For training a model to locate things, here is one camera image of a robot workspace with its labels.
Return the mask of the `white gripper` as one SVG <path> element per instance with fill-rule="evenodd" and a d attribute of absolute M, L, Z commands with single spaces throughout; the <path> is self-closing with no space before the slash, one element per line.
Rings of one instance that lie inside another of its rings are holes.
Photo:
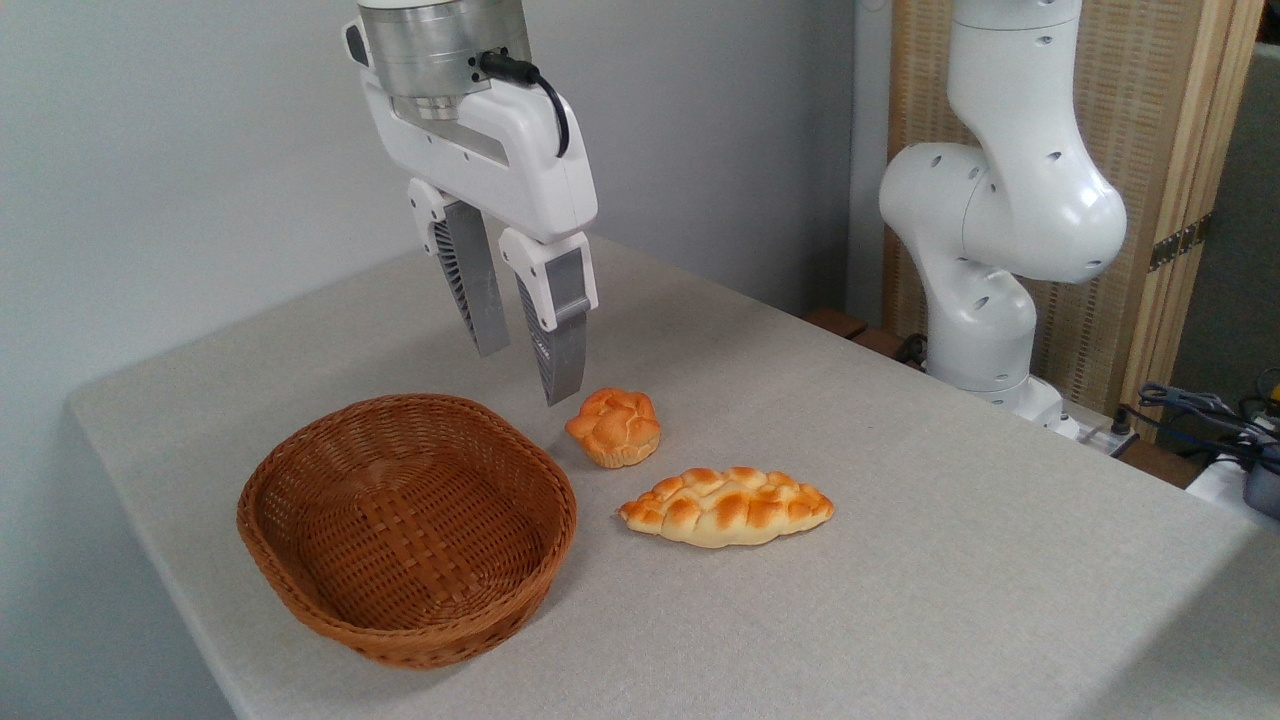
<path fill-rule="evenodd" d="M 484 211 L 513 227 L 499 250 L 518 282 L 547 404 L 577 393 L 588 313 L 599 306 L 580 231 L 598 202 L 571 106 L 483 67 L 485 54 L 530 58 L 524 19 L 357 18 L 344 41 L 388 155 L 417 177 L 407 188 L 415 223 L 479 354 L 509 345 Z"/>

